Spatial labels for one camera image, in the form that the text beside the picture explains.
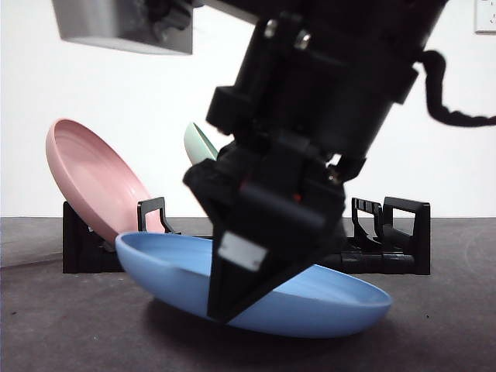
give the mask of dark gray table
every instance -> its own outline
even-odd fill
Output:
[[[433,219],[431,276],[360,275],[394,305],[342,339],[217,325],[153,300],[124,273],[62,274],[60,252],[60,219],[2,219],[3,372],[496,370],[496,219]]]

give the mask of black plastic mount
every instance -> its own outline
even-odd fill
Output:
[[[413,233],[394,228],[393,210],[415,213]],[[164,198],[140,201],[137,206],[138,230],[146,231],[147,213],[160,210],[166,233],[175,232],[167,222]],[[358,211],[374,216],[374,237],[361,226]],[[419,201],[385,198],[384,206],[375,201],[352,199],[353,236],[341,253],[327,256],[320,264],[347,274],[430,274],[430,205]],[[103,240],[64,203],[63,272],[101,273],[122,271],[114,247]]]
[[[394,227],[393,210],[415,214],[411,235]],[[374,215],[374,237],[363,229],[358,211]],[[341,253],[327,256],[322,266],[348,274],[430,274],[430,204],[400,198],[352,199],[354,236]]]

